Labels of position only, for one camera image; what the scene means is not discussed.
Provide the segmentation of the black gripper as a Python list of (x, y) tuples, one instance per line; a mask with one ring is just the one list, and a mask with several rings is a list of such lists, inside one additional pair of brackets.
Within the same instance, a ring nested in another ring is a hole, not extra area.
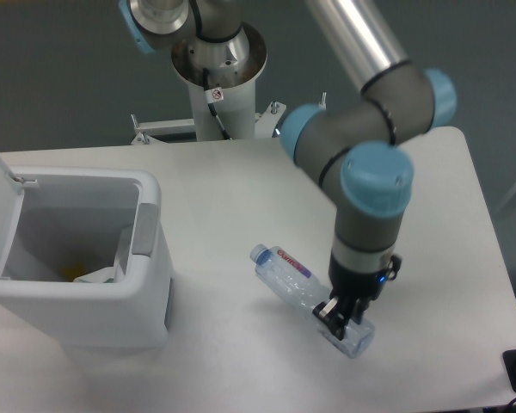
[(402, 266), (402, 258), (392, 255), (386, 268), (372, 273), (358, 273), (344, 267), (330, 257), (329, 278), (332, 283), (330, 299), (315, 306), (312, 313), (338, 340), (342, 340), (353, 314), (353, 321), (361, 325), (371, 301), (376, 300), (384, 285), (392, 281)]

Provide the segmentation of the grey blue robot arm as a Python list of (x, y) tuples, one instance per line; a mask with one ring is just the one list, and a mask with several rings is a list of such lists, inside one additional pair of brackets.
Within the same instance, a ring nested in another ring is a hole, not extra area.
[[(328, 338), (355, 334), (401, 261), (393, 252), (411, 196), (413, 167), (400, 144), (447, 124), (457, 96), (442, 71), (419, 71), (372, 1), (310, 1), (308, 8), (360, 93), (332, 116), (321, 103), (293, 110), (280, 129), (286, 154), (335, 204), (330, 295), (311, 308)], [(255, 136), (251, 85), (267, 59), (262, 37), (237, 1), (122, 1), (141, 52), (169, 48), (192, 92), (200, 140)]]

